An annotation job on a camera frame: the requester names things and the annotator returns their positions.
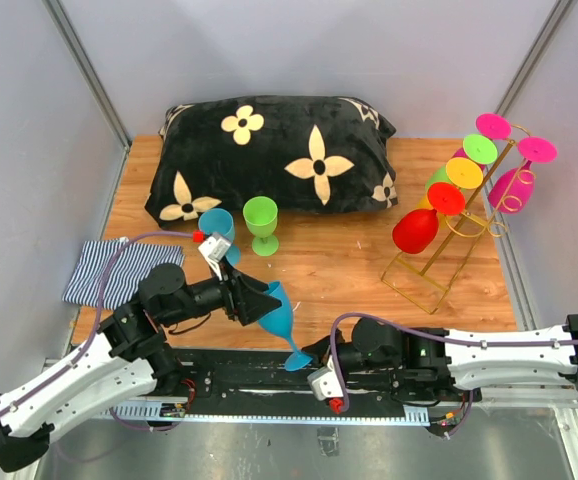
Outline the teal glass green base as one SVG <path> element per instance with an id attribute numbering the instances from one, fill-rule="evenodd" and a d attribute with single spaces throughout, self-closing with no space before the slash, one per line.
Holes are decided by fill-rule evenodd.
<path id="1" fill-rule="evenodd" d="M 259 326 L 267 333 L 285 340 L 292 353 L 285 360 L 284 369 L 288 372 L 295 372 L 306 367 L 312 358 L 302 352 L 293 339 L 294 314 L 293 307 L 280 281 L 269 284 L 266 293 L 279 300 L 279 308 L 267 313 L 258 320 Z"/>

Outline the blue wine glass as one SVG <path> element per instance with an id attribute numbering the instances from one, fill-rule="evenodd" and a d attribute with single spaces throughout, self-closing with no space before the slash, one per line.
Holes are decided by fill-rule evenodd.
<path id="1" fill-rule="evenodd" d="M 218 233 L 231 242 L 231 247 L 226 253 L 226 260 L 236 266 L 241 259 L 241 251 L 235 245 L 235 223 L 232 215 L 224 209 L 212 208 L 204 212 L 198 221 L 199 229 L 210 235 Z"/>

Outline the light green wine glass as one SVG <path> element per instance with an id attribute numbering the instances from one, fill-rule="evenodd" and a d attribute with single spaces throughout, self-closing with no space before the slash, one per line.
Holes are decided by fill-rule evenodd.
<path id="1" fill-rule="evenodd" d="M 254 236 L 253 252 L 262 257 L 275 254 L 279 240 L 275 236 L 278 223 L 278 206 L 266 196 L 249 199 L 243 207 L 243 218 L 249 232 Z"/>

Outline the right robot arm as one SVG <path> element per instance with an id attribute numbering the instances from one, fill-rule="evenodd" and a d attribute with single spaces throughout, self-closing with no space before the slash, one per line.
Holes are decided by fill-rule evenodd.
<path id="1" fill-rule="evenodd" d="M 409 328 L 367 315 L 349 342 L 333 330 L 324 340 L 322 365 L 307 381 L 334 410 L 349 407 L 345 375 L 390 368 L 393 390 L 443 400 L 492 385 L 571 382 L 578 391 L 578 314 L 562 325 L 517 332 Z"/>

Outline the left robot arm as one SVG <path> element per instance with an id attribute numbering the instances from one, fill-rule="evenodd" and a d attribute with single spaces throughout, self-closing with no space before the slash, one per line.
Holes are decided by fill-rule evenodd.
<path id="1" fill-rule="evenodd" d="M 272 291 L 230 264 L 195 284 L 176 264 L 155 267 L 89 341 L 23 386 L 0 394 L 0 469 L 11 473 L 27 467 L 69 429 L 126 399 L 176 393 L 186 372 L 166 328 L 215 310 L 249 325 L 281 308 Z"/>

